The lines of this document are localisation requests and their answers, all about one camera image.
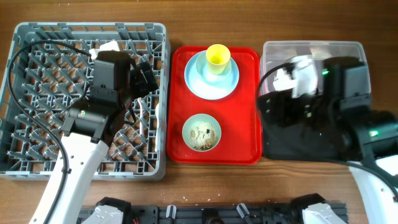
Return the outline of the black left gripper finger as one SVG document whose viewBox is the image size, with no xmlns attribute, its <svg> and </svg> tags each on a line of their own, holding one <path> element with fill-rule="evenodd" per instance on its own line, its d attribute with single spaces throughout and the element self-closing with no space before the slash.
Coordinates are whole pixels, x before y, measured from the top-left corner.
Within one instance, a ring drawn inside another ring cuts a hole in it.
<svg viewBox="0 0 398 224">
<path fill-rule="evenodd" d="M 142 70 L 142 75 L 146 81 L 146 87 L 148 89 L 148 92 L 156 91 L 159 89 L 159 86 L 157 84 L 155 75 L 153 73 L 152 67 L 149 62 L 142 62 L 139 64 L 141 70 Z"/>
<path fill-rule="evenodd" d="M 130 88 L 134 98 L 140 98 L 146 95 L 146 83 L 142 79 L 140 70 L 132 69 L 130 71 Z"/>
</svg>

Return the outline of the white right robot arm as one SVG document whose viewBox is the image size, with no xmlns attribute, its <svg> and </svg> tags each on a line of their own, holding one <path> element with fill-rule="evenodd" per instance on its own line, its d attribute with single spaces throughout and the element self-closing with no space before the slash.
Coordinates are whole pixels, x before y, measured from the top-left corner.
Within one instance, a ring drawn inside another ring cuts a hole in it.
<svg viewBox="0 0 398 224">
<path fill-rule="evenodd" d="M 397 222 L 397 119 L 371 109 L 366 91 L 324 91 L 294 98 L 292 90 L 256 95 L 271 159 L 348 166 L 371 223 Z"/>
</svg>

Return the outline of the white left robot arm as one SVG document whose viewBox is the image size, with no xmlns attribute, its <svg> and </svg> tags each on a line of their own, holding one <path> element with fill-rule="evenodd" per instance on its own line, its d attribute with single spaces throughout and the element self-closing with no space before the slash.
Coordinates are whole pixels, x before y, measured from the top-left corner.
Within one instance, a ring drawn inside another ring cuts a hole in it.
<svg viewBox="0 0 398 224">
<path fill-rule="evenodd" d="M 31 223 L 75 223 L 91 180 L 136 98 L 158 89 L 148 62 L 97 60 L 89 96 L 68 109 L 62 130 L 66 153 L 55 167 Z"/>
</svg>

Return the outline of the white plastic spoon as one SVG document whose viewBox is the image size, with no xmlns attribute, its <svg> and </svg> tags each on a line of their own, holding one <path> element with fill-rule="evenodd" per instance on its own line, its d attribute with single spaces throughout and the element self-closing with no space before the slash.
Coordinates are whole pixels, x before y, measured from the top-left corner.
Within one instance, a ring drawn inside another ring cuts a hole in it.
<svg viewBox="0 0 398 224">
<path fill-rule="evenodd" d="M 158 104 L 156 104 L 156 106 L 155 106 L 155 117 L 156 117 L 156 120 L 157 120 L 157 127 L 159 127 L 160 126 L 160 118 L 159 118 L 159 106 L 160 104 L 158 103 Z"/>
</svg>

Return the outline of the green bowl with food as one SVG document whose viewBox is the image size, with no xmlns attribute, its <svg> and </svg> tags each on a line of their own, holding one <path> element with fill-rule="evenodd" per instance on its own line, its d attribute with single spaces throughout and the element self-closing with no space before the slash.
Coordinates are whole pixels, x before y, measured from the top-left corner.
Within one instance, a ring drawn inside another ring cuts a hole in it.
<svg viewBox="0 0 398 224">
<path fill-rule="evenodd" d="M 221 140 L 221 126 L 208 114 L 195 114 L 183 125 L 184 143 L 196 152 L 207 152 L 214 149 Z"/>
</svg>

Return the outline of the white napkin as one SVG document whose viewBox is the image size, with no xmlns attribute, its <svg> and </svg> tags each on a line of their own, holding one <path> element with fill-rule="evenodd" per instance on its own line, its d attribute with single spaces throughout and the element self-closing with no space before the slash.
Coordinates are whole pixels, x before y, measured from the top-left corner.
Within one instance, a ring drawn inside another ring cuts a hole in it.
<svg viewBox="0 0 398 224">
<path fill-rule="evenodd" d="M 311 55 L 300 55 L 287 61 L 293 64 L 293 70 L 278 69 L 272 82 L 275 91 L 291 90 L 292 98 L 304 94 L 314 95 L 318 85 L 315 61 Z"/>
</svg>

